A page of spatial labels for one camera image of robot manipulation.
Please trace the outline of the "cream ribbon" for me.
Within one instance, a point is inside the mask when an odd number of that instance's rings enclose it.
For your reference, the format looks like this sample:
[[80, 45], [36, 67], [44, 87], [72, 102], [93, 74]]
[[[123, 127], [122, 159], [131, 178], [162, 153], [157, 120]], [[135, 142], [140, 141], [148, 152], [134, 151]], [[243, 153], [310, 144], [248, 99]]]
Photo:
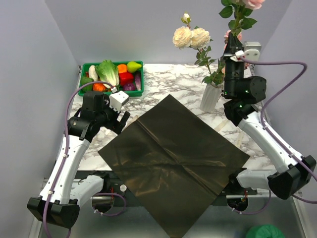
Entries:
[[214, 130], [218, 132], [220, 135], [224, 136], [237, 148], [241, 147], [244, 132], [241, 129], [235, 127], [229, 120], [223, 120], [214, 128]]

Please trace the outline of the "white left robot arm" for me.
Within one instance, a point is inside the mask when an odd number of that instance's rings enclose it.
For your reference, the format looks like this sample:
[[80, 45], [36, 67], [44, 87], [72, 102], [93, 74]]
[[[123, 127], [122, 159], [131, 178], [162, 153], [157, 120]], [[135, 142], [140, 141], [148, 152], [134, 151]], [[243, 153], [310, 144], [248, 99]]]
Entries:
[[70, 229], [83, 206], [93, 195], [109, 192], [109, 175], [93, 172], [78, 187], [72, 188], [79, 164], [93, 138], [102, 127], [120, 134], [130, 116], [118, 116], [129, 96], [120, 91], [111, 95], [89, 91], [84, 94], [82, 107], [67, 120], [65, 136], [54, 169], [40, 195], [30, 198], [28, 210], [41, 221]]

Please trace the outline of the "white flower stem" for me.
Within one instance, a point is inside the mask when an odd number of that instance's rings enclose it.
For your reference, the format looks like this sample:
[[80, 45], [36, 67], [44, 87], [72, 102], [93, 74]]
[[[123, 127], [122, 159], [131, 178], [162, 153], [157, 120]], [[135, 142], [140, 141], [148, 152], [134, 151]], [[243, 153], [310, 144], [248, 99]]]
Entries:
[[210, 74], [203, 79], [203, 83], [217, 85], [216, 72], [212, 72], [210, 68], [216, 60], [208, 56], [211, 52], [210, 42], [212, 42], [209, 31], [201, 27], [191, 29], [191, 16], [187, 12], [183, 14], [181, 21], [184, 26], [175, 30], [172, 38], [174, 46], [180, 50], [191, 48], [197, 51], [194, 65], [206, 67]]

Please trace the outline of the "black wrapping paper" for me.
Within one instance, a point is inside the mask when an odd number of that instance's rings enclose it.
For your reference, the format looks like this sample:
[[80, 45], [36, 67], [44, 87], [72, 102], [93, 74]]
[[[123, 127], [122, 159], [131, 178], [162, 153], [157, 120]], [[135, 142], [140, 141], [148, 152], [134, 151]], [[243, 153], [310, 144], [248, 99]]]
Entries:
[[99, 155], [171, 238], [188, 232], [249, 159], [171, 95]]

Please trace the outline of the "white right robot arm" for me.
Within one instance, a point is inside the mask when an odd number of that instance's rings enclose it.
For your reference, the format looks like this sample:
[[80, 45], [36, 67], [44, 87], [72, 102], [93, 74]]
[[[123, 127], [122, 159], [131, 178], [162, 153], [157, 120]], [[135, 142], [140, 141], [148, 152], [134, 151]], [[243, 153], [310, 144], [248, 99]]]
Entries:
[[273, 170], [241, 169], [228, 181], [228, 189], [239, 194], [246, 188], [260, 188], [273, 192], [286, 200], [316, 178], [317, 165], [312, 156], [303, 156], [290, 146], [265, 120], [264, 111], [256, 104], [266, 98], [266, 79], [245, 77], [245, 63], [258, 61], [261, 45], [257, 42], [241, 43], [237, 36], [228, 34], [223, 53], [225, 75], [223, 97], [227, 99], [224, 112], [235, 126], [248, 134], [264, 151], [274, 165]]

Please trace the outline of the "light pink flower stem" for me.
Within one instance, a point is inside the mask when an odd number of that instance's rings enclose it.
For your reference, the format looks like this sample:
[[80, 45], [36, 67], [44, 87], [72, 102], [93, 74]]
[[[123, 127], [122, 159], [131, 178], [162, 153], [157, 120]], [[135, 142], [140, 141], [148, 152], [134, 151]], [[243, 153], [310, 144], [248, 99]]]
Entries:
[[224, 8], [219, 15], [224, 19], [233, 17], [228, 27], [234, 36], [238, 36], [242, 30], [248, 30], [257, 23], [250, 15], [254, 10], [260, 9], [264, 2], [265, 0], [221, 0]]

